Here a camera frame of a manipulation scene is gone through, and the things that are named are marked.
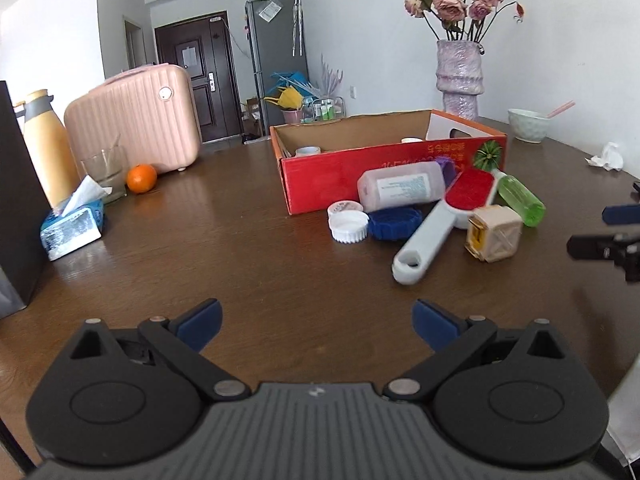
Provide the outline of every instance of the yellow thermos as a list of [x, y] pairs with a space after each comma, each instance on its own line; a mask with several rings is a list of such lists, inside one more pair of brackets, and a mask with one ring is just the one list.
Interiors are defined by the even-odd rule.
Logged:
[[24, 106], [22, 134], [49, 204], [55, 208], [78, 188], [80, 176], [66, 128], [51, 108], [53, 95], [38, 90], [15, 105]]

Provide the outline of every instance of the pink suitcase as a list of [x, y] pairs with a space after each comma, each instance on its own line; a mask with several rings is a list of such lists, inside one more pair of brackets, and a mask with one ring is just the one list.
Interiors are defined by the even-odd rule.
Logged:
[[78, 166], [113, 146], [118, 134], [130, 168], [151, 164], [158, 173], [193, 164], [202, 143], [191, 79], [170, 64], [107, 79], [69, 104], [65, 126]]

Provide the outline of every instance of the glass cup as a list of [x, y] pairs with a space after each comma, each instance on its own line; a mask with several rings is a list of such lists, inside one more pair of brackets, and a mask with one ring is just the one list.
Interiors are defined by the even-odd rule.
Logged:
[[127, 195], [127, 190], [124, 186], [126, 176], [122, 163], [123, 159], [120, 146], [115, 146], [110, 150], [100, 150], [98, 155], [81, 161], [82, 168], [87, 175], [102, 187], [113, 188], [111, 194], [102, 199], [105, 204]]

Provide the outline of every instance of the metal screw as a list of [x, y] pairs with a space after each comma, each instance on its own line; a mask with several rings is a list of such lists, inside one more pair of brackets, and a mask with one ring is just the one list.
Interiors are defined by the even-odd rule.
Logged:
[[420, 391], [420, 383], [413, 379], [394, 379], [389, 389], [396, 395], [415, 395]]
[[315, 388], [311, 388], [308, 393], [312, 397], [321, 397], [326, 393], [326, 390], [320, 386], [316, 386]]
[[213, 391], [221, 397], [237, 397], [244, 393], [244, 384], [235, 379], [219, 381], [213, 387]]

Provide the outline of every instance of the white bottle cap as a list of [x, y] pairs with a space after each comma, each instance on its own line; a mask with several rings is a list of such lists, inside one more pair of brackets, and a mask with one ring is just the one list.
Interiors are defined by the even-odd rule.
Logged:
[[496, 180], [500, 180], [501, 178], [504, 178], [505, 176], [507, 176], [506, 173], [498, 170], [497, 168], [495, 170], [492, 170], [491, 174], [494, 176]]
[[340, 202], [332, 203], [326, 212], [331, 217], [340, 211], [364, 211], [362, 204], [353, 200], [340, 200]]
[[362, 211], [340, 211], [329, 217], [329, 229], [341, 244], [356, 244], [367, 237], [369, 216]]

